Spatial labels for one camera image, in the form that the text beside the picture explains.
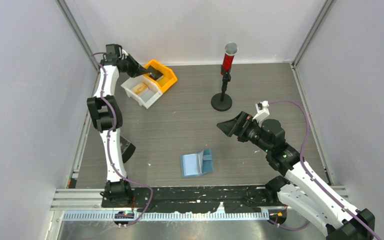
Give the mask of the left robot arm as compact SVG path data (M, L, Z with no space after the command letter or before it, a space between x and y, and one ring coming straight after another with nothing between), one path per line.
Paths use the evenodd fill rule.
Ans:
M86 100L93 127L101 137L106 159L106 182L100 193L103 206L110 203L121 207L134 205L132 181L124 167L121 148L122 112L114 96L117 80L121 73L129 77L149 74L150 70L140 65L123 47L112 43L105 46L99 66L99 83L95 94Z

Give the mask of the black card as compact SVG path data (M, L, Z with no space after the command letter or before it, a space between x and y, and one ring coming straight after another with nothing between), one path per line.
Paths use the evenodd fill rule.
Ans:
M159 79L164 76L164 74L161 71L159 71L158 69L152 66L150 66L147 70L149 71L149 77L154 81L159 81Z

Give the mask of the blue leather card holder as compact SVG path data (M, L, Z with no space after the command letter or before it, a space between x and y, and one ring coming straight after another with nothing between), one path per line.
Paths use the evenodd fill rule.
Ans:
M180 156L180 170L183 178L200 177L214 170L213 154L210 148L199 153Z

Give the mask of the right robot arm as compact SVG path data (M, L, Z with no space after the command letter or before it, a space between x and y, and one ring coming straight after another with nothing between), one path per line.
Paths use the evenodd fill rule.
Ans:
M375 216L359 210L323 181L304 160L301 152L286 142L285 130L275 119L259 123L241 112L216 125L226 136L251 142L266 153L269 165L280 173L265 187L271 205L280 203L297 211L317 227L327 240L373 240Z

